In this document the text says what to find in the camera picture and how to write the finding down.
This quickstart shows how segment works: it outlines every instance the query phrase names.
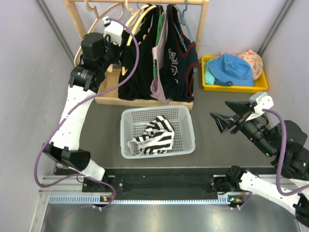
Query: wooden clothes rack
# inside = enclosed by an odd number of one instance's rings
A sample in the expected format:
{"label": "wooden clothes rack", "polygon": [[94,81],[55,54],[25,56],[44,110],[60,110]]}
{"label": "wooden clothes rack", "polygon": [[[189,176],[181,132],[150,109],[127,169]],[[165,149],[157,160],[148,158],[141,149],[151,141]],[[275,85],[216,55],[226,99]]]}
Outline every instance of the wooden clothes rack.
{"label": "wooden clothes rack", "polygon": [[[74,23],[74,26],[78,32],[78,35],[80,39],[82,40],[84,38],[84,35],[86,35],[86,29],[82,22],[81,16],[78,12],[78,9],[76,7],[76,2],[84,2],[84,0],[64,0],[64,3],[69,11],[69,14],[71,16],[71,19]],[[126,0],[89,0],[88,2],[114,2],[114,3],[125,3]],[[136,0],[127,0],[128,3],[136,3]],[[138,0],[138,3],[149,3],[149,4],[185,4],[185,0]],[[203,36],[203,29],[205,25],[205,19],[206,19],[206,13],[207,8],[209,4],[209,0],[188,0],[189,5],[201,5],[201,12],[199,16],[199,23],[197,28],[197,38],[196,38],[196,50],[199,51],[201,39]],[[89,7],[86,6],[88,10],[91,10],[96,15],[96,21],[94,24],[98,22],[98,20],[101,18],[98,15],[98,11],[96,7]],[[106,72],[105,73],[105,80],[102,82],[99,88],[99,92],[102,92],[106,89],[110,89],[111,87],[114,87],[118,84],[118,78],[119,78],[120,70],[113,70],[112,72]],[[161,106],[164,105],[160,101],[157,100],[142,100],[142,99],[136,99],[133,101],[127,101],[118,98],[118,91],[117,89],[104,94],[102,96],[95,98],[96,102],[99,104],[108,104],[108,105],[128,105],[128,106],[139,106],[139,107],[148,107],[148,106]],[[189,109],[192,109],[193,102],[182,102],[182,101],[170,101],[171,105],[185,105]]]}

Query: white wall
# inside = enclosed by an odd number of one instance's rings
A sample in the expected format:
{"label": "white wall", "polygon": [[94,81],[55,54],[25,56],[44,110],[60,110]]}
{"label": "white wall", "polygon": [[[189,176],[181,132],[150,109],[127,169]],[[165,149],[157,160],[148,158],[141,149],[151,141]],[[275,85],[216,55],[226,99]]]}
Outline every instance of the white wall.
{"label": "white wall", "polygon": [[[34,160],[60,120],[72,65],[35,1],[0,9],[0,230],[23,232],[38,193]],[[53,166],[43,156],[40,179]]]}
{"label": "white wall", "polygon": [[[210,0],[199,56],[216,55],[221,52],[242,53],[248,49],[258,51],[285,1]],[[63,1],[45,0],[45,2],[75,54],[80,45],[80,39]],[[99,12],[103,12],[110,5],[97,3]],[[136,4],[131,3],[129,6],[137,9]],[[88,30],[94,21],[93,13],[88,12],[83,2],[78,2],[77,7]],[[200,9],[200,6],[190,5],[185,14],[194,39],[197,34]],[[118,18],[119,14],[120,10],[115,10],[109,16]],[[123,21],[126,21],[129,16],[130,13],[126,11]]]}
{"label": "white wall", "polygon": [[297,0],[264,52],[273,109],[309,134],[309,1]]}

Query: yellow bin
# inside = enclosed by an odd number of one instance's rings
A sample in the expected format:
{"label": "yellow bin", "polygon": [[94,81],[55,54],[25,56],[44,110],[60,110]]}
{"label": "yellow bin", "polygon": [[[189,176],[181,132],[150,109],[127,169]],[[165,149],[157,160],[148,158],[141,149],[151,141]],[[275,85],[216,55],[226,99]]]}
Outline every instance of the yellow bin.
{"label": "yellow bin", "polygon": [[213,56],[203,56],[202,57],[202,85],[205,91],[222,91],[222,92],[239,92],[239,93],[256,93],[258,91],[265,91],[268,89],[268,84],[266,81],[266,76],[263,71],[259,79],[254,81],[254,87],[248,86],[217,86],[217,85],[207,85],[205,84],[205,69],[204,63],[211,58],[216,58]]}

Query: white basket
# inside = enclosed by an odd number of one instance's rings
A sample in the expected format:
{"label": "white basket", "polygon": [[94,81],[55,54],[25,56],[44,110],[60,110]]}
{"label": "white basket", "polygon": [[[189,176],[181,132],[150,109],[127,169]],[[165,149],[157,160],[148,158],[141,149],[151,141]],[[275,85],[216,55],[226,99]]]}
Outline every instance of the white basket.
{"label": "white basket", "polygon": [[[133,156],[127,146],[128,141],[141,136],[146,129],[147,123],[153,121],[158,115],[163,115],[168,119],[175,129],[172,150],[166,154]],[[183,105],[169,105],[123,111],[121,115],[120,146],[121,154],[126,159],[176,156],[192,153],[195,150],[195,137],[188,108]],[[138,153],[137,145],[134,145],[133,149],[134,153]]]}

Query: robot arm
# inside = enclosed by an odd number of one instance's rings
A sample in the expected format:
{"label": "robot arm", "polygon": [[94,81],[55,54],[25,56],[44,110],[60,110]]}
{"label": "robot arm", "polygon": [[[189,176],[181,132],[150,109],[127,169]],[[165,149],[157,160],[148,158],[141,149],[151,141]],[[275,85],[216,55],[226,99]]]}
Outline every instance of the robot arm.
{"label": "robot arm", "polygon": [[[275,156],[271,164],[277,168],[281,150],[282,131],[280,124],[268,129],[268,119],[263,115],[263,109],[273,106],[271,97],[265,92],[254,94],[247,102],[230,102],[226,105],[236,114],[224,116],[211,112],[219,131],[224,133],[231,129],[231,134],[241,131],[264,155]],[[262,117],[266,123],[262,124],[258,118]],[[303,145],[307,135],[297,124],[290,120],[285,122],[287,141],[285,158],[281,175],[288,178],[298,187],[309,183],[308,162],[309,151]],[[260,195],[286,209],[302,224],[309,226],[309,190],[305,189],[298,194],[283,196],[277,186],[260,179],[247,170],[232,166],[226,172],[224,179],[225,191],[245,190]]]}
{"label": "robot arm", "polygon": [[44,149],[54,161],[96,180],[103,179],[104,168],[91,160],[90,152],[79,148],[82,127],[93,99],[78,106],[71,114],[69,112],[78,103],[97,94],[108,67],[119,62],[122,31],[123,27],[112,21],[104,34],[93,32],[84,36],[83,54],[79,65],[71,72],[60,122],[66,120]]}

